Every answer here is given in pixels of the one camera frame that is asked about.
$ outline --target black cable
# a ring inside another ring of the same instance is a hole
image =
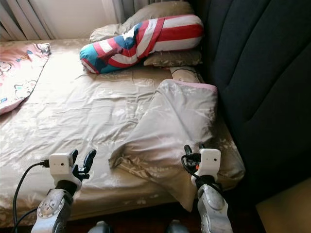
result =
[[[197,179],[203,181],[204,183],[206,183],[206,182],[204,181],[204,179],[202,179],[201,177],[199,177],[198,175],[196,175],[194,172],[192,172],[192,171],[189,170],[189,168],[188,168],[188,167],[186,166],[186,164],[185,164],[184,158],[191,158],[191,155],[183,155],[183,156],[181,156],[181,163],[182,163],[184,169],[185,169],[190,175],[192,175],[192,176],[194,176],[195,178],[197,178]],[[210,187],[212,187],[213,189],[215,189],[223,198],[225,198],[225,197],[224,197],[224,194],[223,194],[223,192],[222,192],[222,190],[221,190],[220,188],[218,188],[216,185],[214,185],[213,183],[207,183],[207,185],[210,186]]]
[[[18,225],[20,224],[20,222],[29,214],[31,214],[32,212],[37,211],[38,207],[28,211],[27,213],[25,213],[22,217],[20,217],[20,219],[17,221],[17,223],[15,224],[14,228],[11,230],[11,233],[13,233],[15,230],[17,230]]]
[[[39,166],[39,165],[45,165],[45,162],[40,162],[40,163],[37,163],[37,164],[33,164],[31,165],[23,174],[23,176],[21,177],[19,183],[18,183],[18,186],[16,188],[16,191],[15,191],[15,194],[14,194],[14,197],[13,197],[13,223],[14,225],[17,224],[17,211],[16,211],[16,199],[17,199],[17,195],[18,195],[18,192],[19,192],[19,189],[20,189],[20,186],[21,184],[23,183],[24,181],[24,178],[25,176],[27,175],[27,173],[30,171],[31,168],[35,167],[35,166]]]

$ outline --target pink floral blanket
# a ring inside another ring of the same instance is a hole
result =
[[[32,93],[50,54],[49,43],[0,48],[0,115]]]

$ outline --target beige bedsheet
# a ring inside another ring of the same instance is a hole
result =
[[[98,216],[176,201],[159,185],[116,168],[108,158],[145,113],[154,90],[171,78],[169,70],[132,67],[110,74],[83,71],[79,51],[88,39],[54,40],[52,54],[29,99],[0,117],[0,228],[12,225],[12,199],[23,172],[54,152],[77,149],[82,164],[97,150],[90,179],[74,196],[72,219]],[[1,47],[15,43],[2,43]],[[241,157],[223,123],[215,147],[230,163],[221,167],[221,180],[234,187],[244,175]],[[54,188],[47,168],[35,167],[18,195],[19,216],[38,206]],[[32,224],[35,215],[22,224]]]

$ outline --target bed frame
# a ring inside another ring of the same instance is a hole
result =
[[[311,1],[192,0],[252,203],[311,176]]]

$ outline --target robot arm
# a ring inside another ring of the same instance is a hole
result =
[[[233,233],[227,215],[228,204],[216,184],[221,152],[201,148],[200,153],[192,153],[188,145],[185,145],[185,152],[182,164],[191,174],[192,183],[198,188],[202,233]]]
[[[51,189],[37,210],[37,220],[31,233],[65,232],[70,217],[74,193],[81,188],[82,180],[88,179],[96,150],[91,150],[84,160],[83,167],[74,165],[78,151],[55,153],[49,157],[50,173],[54,178],[55,189]]]

